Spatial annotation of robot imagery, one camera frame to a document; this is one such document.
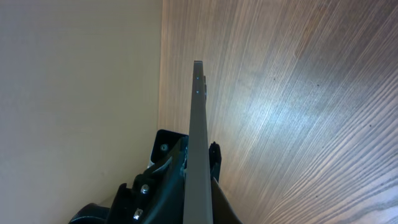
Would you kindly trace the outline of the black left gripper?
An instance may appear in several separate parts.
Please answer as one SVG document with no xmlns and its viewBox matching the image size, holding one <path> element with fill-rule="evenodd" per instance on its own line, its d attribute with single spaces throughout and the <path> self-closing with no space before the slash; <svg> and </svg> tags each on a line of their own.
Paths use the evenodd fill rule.
<svg viewBox="0 0 398 224">
<path fill-rule="evenodd" d="M 119 186 L 105 222 L 182 223 L 187 146 L 186 134 L 158 130 L 150 166 L 131 187 Z M 216 142 L 210 144 L 209 160 L 211 178 L 219 182 L 222 156 Z"/>
</svg>

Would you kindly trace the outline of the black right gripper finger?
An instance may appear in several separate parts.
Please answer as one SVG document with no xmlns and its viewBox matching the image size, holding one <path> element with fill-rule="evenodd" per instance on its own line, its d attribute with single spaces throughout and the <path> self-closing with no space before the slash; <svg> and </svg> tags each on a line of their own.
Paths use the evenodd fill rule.
<svg viewBox="0 0 398 224">
<path fill-rule="evenodd" d="M 214 177 L 211 180 L 211 200 L 214 224 L 242 224 Z"/>
</svg>

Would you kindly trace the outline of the blue Galaxy smartphone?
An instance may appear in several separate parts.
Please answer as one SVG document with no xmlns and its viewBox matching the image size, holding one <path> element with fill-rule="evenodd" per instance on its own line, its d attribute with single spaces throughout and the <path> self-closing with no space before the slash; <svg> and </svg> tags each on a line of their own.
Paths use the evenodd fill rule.
<svg viewBox="0 0 398 224">
<path fill-rule="evenodd" d="M 184 223 L 213 223 L 203 62 L 195 61 L 188 132 Z"/>
</svg>

